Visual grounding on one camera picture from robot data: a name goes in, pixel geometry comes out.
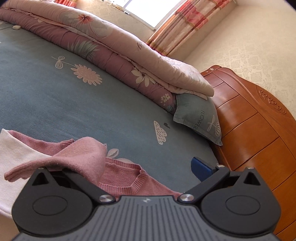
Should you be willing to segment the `right striped curtain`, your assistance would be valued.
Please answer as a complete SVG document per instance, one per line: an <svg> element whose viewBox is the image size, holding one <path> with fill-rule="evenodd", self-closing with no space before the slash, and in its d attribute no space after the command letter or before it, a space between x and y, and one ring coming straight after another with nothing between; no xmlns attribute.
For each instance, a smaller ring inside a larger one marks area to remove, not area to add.
<svg viewBox="0 0 296 241"><path fill-rule="evenodd" d="M231 1L184 1L148 39L147 45L170 57Z"/></svg>

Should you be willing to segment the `teal flowers pillow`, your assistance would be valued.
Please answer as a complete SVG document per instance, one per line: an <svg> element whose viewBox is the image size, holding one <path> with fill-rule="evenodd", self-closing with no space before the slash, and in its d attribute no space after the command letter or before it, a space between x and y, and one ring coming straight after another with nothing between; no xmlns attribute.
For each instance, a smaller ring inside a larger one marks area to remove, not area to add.
<svg viewBox="0 0 296 241"><path fill-rule="evenodd" d="M173 120L193 129L218 146L222 146L222 130L215 105L210 97L206 100L192 94L178 94Z"/></svg>

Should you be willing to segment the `teal floral bed sheet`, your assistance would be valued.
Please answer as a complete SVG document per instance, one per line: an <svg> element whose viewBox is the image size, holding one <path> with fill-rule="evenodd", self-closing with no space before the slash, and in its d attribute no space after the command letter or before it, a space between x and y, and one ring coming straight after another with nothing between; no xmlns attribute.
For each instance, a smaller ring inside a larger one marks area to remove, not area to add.
<svg viewBox="0 0 296 241"><path fill-rule="evenodd" d="M189 160L210 142L85 59L1 23L1 127L48 141L94 137L175 190L197 183Z"/></svg>

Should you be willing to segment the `pink and cream sweater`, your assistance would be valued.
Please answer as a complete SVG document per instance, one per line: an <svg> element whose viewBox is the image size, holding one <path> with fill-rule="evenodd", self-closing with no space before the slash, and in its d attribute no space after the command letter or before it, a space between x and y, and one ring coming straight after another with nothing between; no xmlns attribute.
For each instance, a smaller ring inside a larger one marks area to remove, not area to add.
<svg viewBox="0 0 296 241"><path fill-rule="evenodd" d="M14 130L1 130L1 214L11 217L11 209L27 179L39 167L68 168L111 194L158 196L180 193L152 178L140 165L117 159L117 149L91 137L59 143L45 142Z"/></svg>

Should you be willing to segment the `left striped curtain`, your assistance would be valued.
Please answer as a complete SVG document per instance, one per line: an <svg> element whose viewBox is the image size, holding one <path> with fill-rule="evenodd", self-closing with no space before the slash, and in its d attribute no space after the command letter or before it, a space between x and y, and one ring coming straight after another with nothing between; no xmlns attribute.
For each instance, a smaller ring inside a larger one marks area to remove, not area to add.
<svg viewBox="0 0 296 241"><path fill-rule="evenodd" d="M75 8L78 0L55 0L55 3Z"/></svg>

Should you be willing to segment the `wooden headboard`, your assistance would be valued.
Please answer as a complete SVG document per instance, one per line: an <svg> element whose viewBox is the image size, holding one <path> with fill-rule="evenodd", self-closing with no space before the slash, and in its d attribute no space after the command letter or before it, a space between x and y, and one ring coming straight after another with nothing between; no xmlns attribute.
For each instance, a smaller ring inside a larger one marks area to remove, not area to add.
<svg viewBox="0 0 296 241"><path fill-rule="evenodd" d="M222 146L212 149L218 162L259 172L281 207L275 235L295 240L295 118L275 96L231 69L214 65L202 74L215 91Z"/></svg>

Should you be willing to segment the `folded pink floral quilt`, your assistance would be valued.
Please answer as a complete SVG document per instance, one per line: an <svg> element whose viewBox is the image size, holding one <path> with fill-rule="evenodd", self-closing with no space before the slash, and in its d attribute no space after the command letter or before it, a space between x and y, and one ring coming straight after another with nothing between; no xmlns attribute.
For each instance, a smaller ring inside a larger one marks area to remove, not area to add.
<svg viewBox="0 0 296 241"><path fill-rule="evenodd" d="M96 15L51 1L6 1L1 20L19 25L106 71L170 113L177 94L207 100L210 83L193 66L162 56Z"/></svg>

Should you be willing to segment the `striped curtain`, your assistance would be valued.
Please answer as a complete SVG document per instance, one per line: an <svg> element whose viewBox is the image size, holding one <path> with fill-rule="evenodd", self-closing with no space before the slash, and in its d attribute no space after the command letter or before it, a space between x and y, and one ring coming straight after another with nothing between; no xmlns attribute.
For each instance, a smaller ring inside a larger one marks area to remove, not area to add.
<svg viewBox="0 0 296 241"><path fill-rule="evenodd" d="M231 1L184 1L148 39L147 45L170 57Z"/></svg>
<svg viewBox="0 0 296 241"><path fill-rule="evenodd" d="M75 8L78 0L55 0L55 3Z"/></svg>

